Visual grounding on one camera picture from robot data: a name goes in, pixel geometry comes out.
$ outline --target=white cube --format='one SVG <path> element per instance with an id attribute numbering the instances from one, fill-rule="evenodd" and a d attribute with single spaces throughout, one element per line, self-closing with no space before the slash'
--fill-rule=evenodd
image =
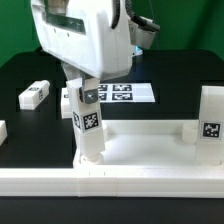
<path id="1" fill-rule="evenodd" d="M 0 145 L 4 142 L 7 137 L 5 121 L 0 121 Z"/>
<path id="2" fill-rule="evenodd" d="M 19 95 L 21 110 L 34 110 L 49 94 L 50 83 L 46 80 L 36 81 Z"/>

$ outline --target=white block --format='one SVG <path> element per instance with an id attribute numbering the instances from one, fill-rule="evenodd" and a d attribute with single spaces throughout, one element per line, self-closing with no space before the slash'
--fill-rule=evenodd
<path id="1" fill-rule="evenodd" d="M 49 94 L 50 83 L 46 80 L 36 81 L 19 95 L 21 110 L 34 110 Z"/>
<path id="2" fill-rule="evenodd" d="M 196 150 L 198 163 L 212 165 L 221 163 L 224 146 L 223 122 L 224 87 L 203 86 Z"/>
<path id="3" fill-rule="evenodd" d="M 61 91 L 61 117 L 62 119 L 72 118 L 72 110 L 69 102 L 67 88 L 62 88 Z"/>
<path id="4" fill-rule="evenodd" d="M 7 137 L 7 131 L 5 121 L 0 121 L 0 145 L 4 142 Z"/>

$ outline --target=white block with marker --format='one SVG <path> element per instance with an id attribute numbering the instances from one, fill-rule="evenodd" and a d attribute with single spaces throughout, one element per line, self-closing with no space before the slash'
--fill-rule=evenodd
<path id="1" fill-rule="evenodd" d="M 203 86 L 196 156 L 199 164 L 220 165 L 224 146 L 224 87 Z"/>
<path id="2" fill-rule="evenodd" d="M 50 83 L 46 80 L 36 81 L 19 95 L 21 110 L 34 110 L 49 94 Z"/>
<path id="3" fill-rule="evenodd" d="M 7 130 L 5 121 L 0 121 L 0 145 L 4 142 L 7 137 Z"/>

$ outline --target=white plastic part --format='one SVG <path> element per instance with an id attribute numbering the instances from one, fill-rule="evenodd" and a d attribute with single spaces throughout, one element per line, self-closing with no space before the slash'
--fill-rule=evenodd
<path id="1" fill-rule="evenodd" d="M 50 83 L 36 81 L 19 95 L 21 110 L 34 110 L 49 94 Z"/>
<path id="2" fill-rule="evenodd" d="M 81 102 L 79 92 L 81 87 L 81 78 L 67 82 L 76 144 L 86 160 L 92 161 L 92 158 L 96 158 L 98 161 L 99 154 L 105 150 L 100 103 Z"/>
<path id="3" fill-rule="evenodd" d="M 62 119 L 72 118 L 67 88 L 62 88 L 61 90 L 61 117 Z"/>
<path id="4" fill-rule="evenodd" d="M 187 144 L 195 144 L 198 137 L 198 121 L 186 122 L 183 125 L 182 140 Z"/>
<path id="5" fill-rule="evenodd" d="M 203 86 L 197 139 L 197 161 L 219 165 L 222 162 L 224 138 L 224 87 Z"/>
<path id="6" fill-rule="evenodd" d="M 0 121 L 0 146 L 6 138 L 7 138 L 7 130 L 5 121 Z"/>
<path id="7" fill-rule="evenodd" d="M 120 1 L 119 22 L 112 29 L 115 17 L 113 3 L 113 0 L 69 0 L 65 16 L 84 23 L 85 32 L 78 32 L 48 24 L 44 1 L 31 0 L 43 49 L 99 79 L 127 75 L 132 65 L 128 18 L 125 6 Z"/>
<path id="8" fill-rule="evenodd" d="M 0 196 L 224 198 L 224 165 L 195 162 L 186 120 L 104 122 L 104 165 L 80 164 L 77 150 L 73 169 L 0 169 Z"/>
<path id="9" fill-rule="evenodd" d="M 132 21 L 129 21 L 129 30 L 132 45 L 136 45 L 146 49 L 149 49 L 151 47 L 153 40 L 155 39 L 155 32 L 140 29 L 139 26 Z"/>

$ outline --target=small white object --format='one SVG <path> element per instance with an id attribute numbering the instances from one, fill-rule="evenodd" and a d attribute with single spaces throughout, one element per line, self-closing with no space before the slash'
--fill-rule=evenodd
<path id="1" fill-rule="evenodd" d="M 49 94 L 50 83 L 46 80 L 36 81 L 19 95 L 21 110 L 34 110 Z"/>
<path id="2" fill-rule="evenodd" d="M 4 142 L 7 137 L 7 130 L 5 121 L 0 121 L 0 145 Z"/>
<path id="3" fill-rule="evenodd" d="M 72 118 L 72 110 L 67 88 L 62 88 L 61 90 L 61 117 L 62 119 Z"/>
<path id="4" fill-rule="evenodd" d="M 198 121 L 186 122 L 183 125 L 182 140 L 187 144 L 195 144 L 198 137 Z"/>
<path id="5" fill-rule="evenodd" d="M 202 86 L 197 162 L 219 165 L 224 146 L 224 87 Z"/>

